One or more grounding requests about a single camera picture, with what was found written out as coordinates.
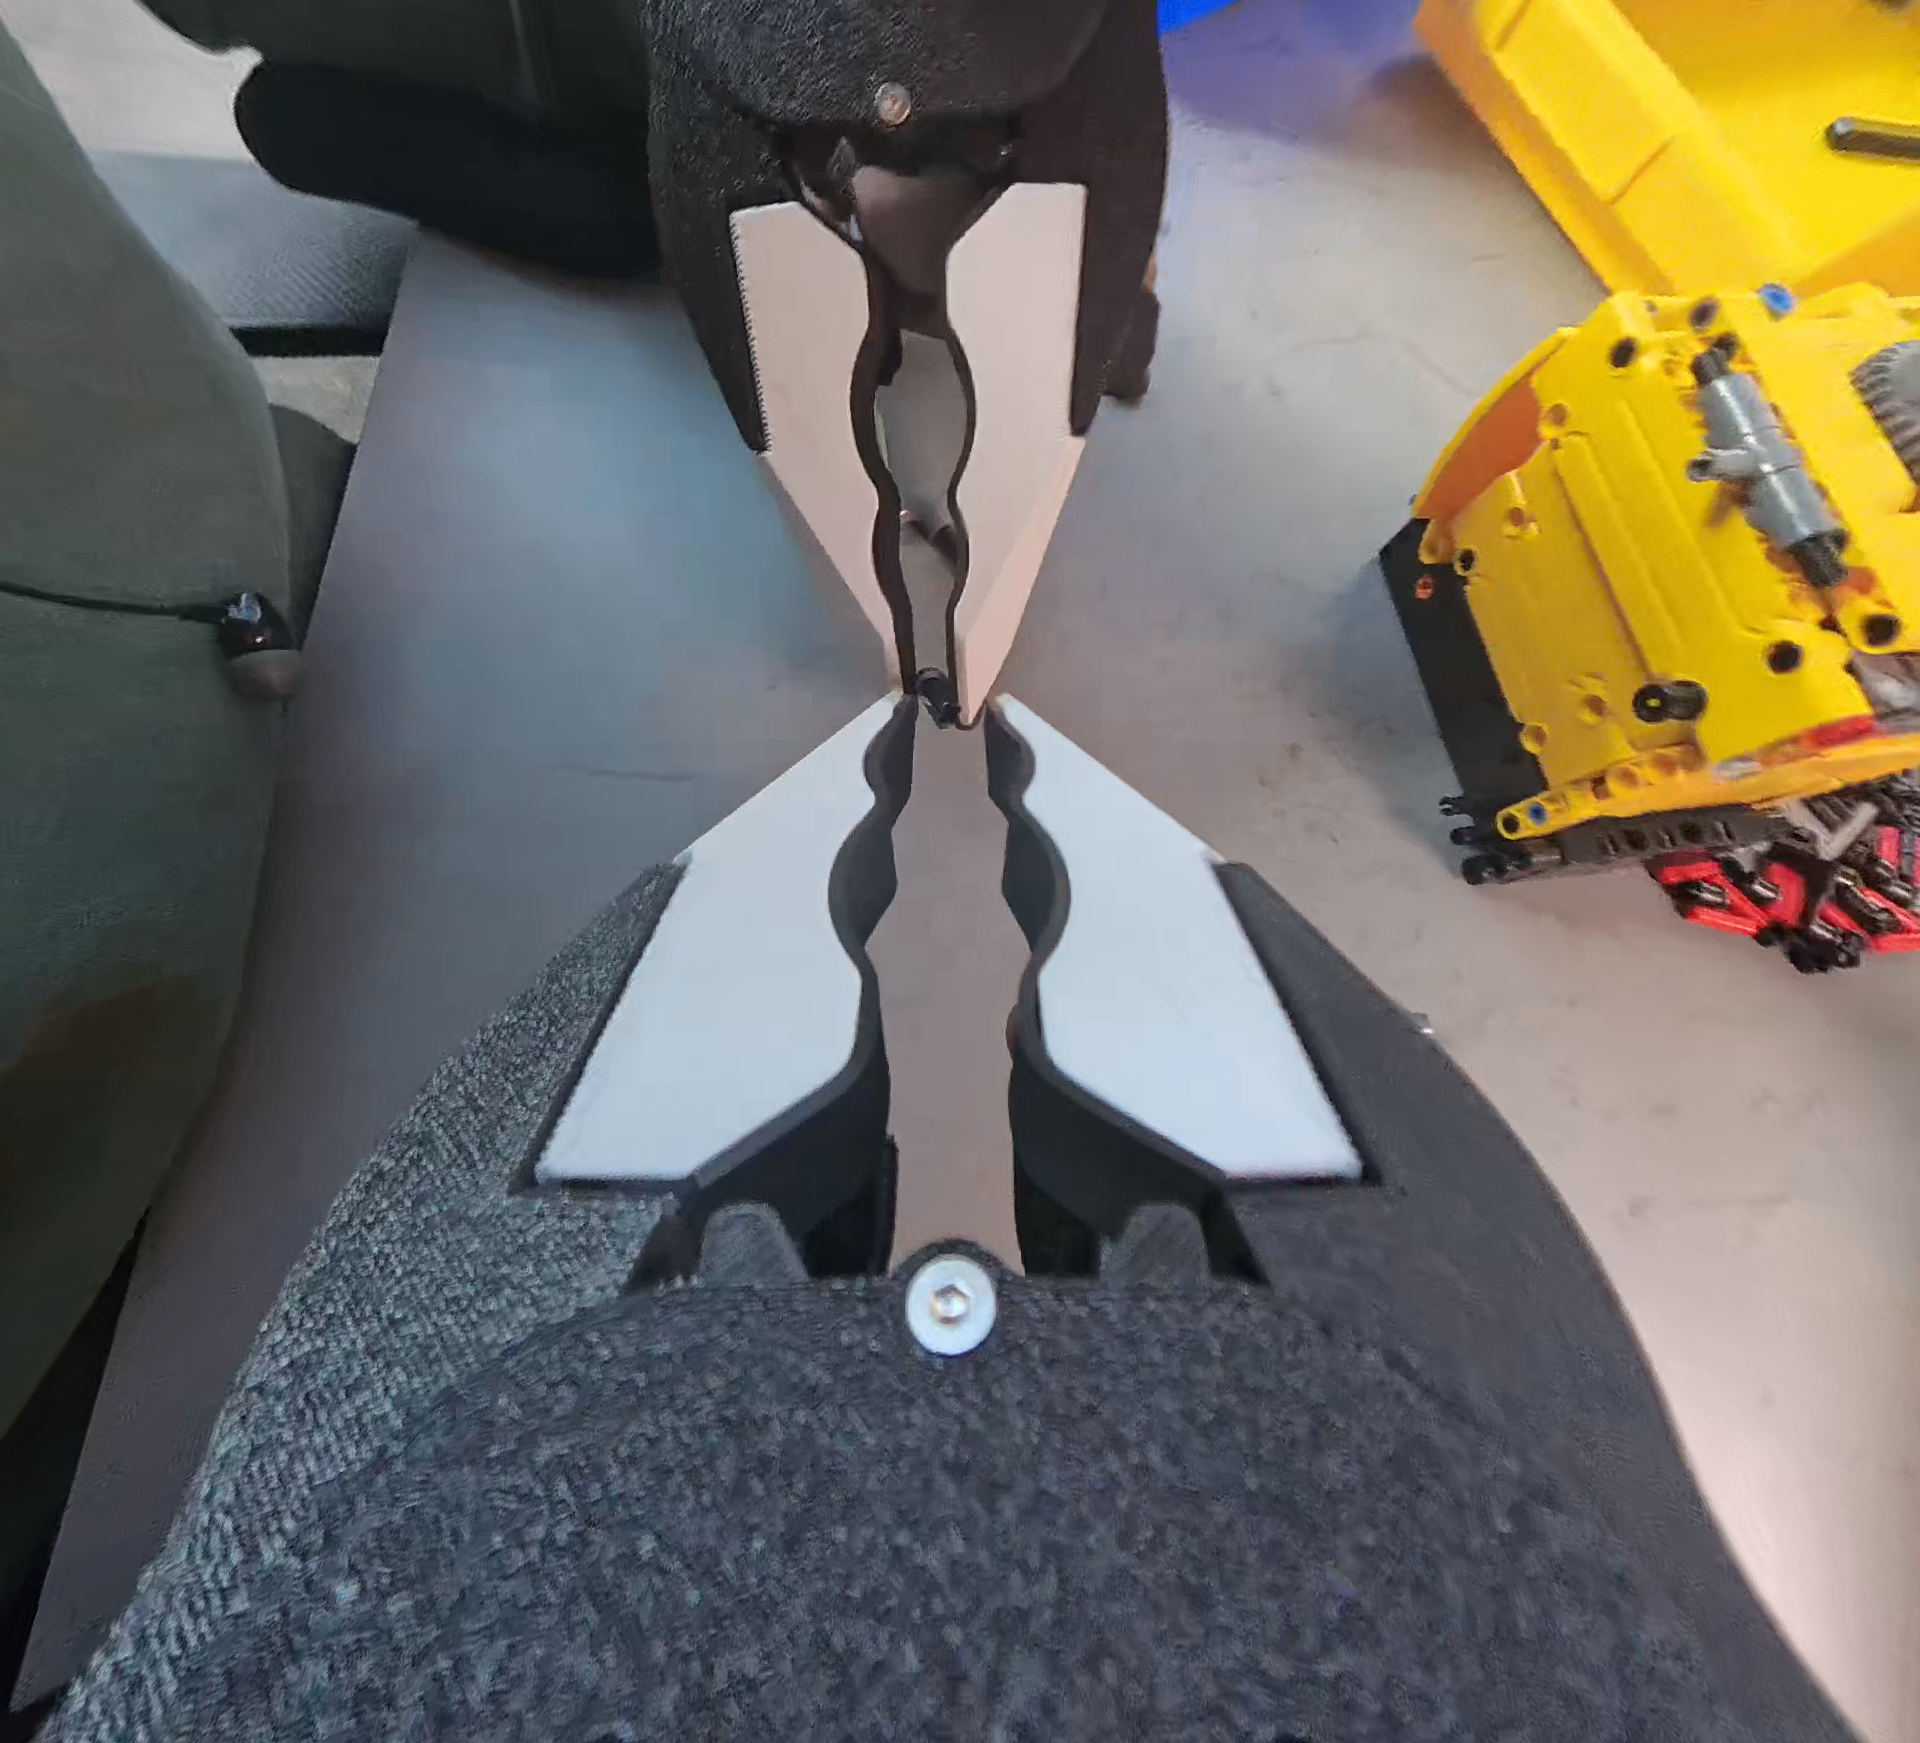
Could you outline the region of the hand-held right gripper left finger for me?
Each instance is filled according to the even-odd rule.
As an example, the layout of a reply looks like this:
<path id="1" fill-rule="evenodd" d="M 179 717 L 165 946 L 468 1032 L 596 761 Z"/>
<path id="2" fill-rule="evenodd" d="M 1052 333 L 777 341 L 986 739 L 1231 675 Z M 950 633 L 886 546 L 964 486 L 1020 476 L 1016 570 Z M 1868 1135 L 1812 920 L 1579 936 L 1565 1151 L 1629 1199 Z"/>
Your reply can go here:
<path id="1" fill-rule="evenodd" d="M 809 1275 L 884 1271 L 900 1155 L 870 940 L 916 723 L 878 699 L 685 847 L 556 1092 L 538 1191 L 661 1203 L 685 1253 L 761 1205 Z"/>

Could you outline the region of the yellow plastic bin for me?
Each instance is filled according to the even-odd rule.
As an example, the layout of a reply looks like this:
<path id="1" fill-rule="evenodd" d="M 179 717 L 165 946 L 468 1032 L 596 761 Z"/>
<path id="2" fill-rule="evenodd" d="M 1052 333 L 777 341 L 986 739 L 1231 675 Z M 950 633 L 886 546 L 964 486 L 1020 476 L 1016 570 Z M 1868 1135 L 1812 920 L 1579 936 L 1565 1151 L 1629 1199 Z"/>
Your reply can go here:
<path id="1" fill-rule="evenodd" d="M 1916 165 L 1824 143 L 1916 122 L 1916 6 L 1422 0 L 1416 30 L 1609 289 L 1916 293 Z"/>

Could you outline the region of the yellow lego vehicle model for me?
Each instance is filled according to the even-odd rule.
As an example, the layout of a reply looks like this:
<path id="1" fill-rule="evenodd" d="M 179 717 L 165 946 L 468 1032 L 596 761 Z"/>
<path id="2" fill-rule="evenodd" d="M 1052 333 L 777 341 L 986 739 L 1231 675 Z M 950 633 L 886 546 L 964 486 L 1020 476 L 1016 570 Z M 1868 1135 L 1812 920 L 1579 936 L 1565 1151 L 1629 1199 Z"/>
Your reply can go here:
<path id="1" fill-rule="evenodd" d="M 1623 291 L 1476 408 L 1380 550 L 1468 884 L 1916 954 L 1916 363 L 1870 283 Z"/>

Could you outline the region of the black hoodie drawstring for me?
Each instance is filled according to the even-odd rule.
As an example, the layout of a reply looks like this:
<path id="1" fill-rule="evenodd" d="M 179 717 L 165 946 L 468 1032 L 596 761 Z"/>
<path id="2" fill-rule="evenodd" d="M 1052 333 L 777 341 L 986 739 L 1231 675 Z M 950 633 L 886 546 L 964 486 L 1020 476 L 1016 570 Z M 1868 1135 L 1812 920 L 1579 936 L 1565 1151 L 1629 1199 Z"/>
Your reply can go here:
<path id="1" fill-rule="evenodd" d="M 2 580 L 2 594 L 94 616 L 179 623 L 213 633 L 227 683 L 245 701 L 283 703 L 303 677 L 301 645 L 287 616 L 259 590 L 237 590 L 215 602 L 151 602 L 72 594 Z"/>

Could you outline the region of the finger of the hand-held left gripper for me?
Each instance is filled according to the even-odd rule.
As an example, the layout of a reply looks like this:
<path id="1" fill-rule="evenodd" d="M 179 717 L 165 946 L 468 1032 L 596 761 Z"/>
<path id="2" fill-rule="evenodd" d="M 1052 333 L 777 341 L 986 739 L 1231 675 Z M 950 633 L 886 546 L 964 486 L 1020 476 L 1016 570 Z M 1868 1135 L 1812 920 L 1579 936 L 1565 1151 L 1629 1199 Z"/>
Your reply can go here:
<path id="1" fill-rule="evenodd" d="M 972 410 L 950 510 L 966 564 L 950 610 L 960 721 L 978 721 L 1085 450 L 1070 390 L 1087 189 L 1018 183 L 948 255 L 948 323 Z"/>
<path id="2" fill-rule="evenodd" d="M 797 201 L 729 221 L 761 440 L 757 454 L 882 641 L 900 689 L 914 627 L 900 486 L 878 412 L 884 323 L 860 251 Z"/>

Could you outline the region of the person's green hoodie torso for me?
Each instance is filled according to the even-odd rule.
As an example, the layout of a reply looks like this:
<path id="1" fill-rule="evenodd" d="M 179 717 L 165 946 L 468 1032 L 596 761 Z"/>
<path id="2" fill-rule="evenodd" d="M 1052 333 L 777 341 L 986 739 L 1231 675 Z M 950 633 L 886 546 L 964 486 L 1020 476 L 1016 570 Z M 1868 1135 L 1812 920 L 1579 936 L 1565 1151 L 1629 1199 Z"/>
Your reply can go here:
<path id="1" fill-rule="evenodd" d="M 347 450 L 293 416 L 2 38 L 2 1420 L 104 1285 L 213 1086 L 277 699 L 217 618 L 317 588 Z"/>

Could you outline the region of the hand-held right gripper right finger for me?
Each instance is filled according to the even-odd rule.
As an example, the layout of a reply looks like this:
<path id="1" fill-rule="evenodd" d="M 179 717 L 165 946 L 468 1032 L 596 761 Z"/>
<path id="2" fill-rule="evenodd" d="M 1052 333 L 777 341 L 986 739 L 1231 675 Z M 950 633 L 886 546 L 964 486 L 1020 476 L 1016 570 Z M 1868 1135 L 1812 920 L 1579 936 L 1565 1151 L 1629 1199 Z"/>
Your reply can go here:
<path id="1" fill-rule="evenodd" d="M 1227 861 L 1004 697 L 982 719 L 1000 894 L 1026 946 L 1006 1040 L 1026 1275 L 1095 1275 L 1139 1211 L 1251 1271 L 1241 1193 L 1352 1187 L 1342 1118 L 1229 892 Z"/>

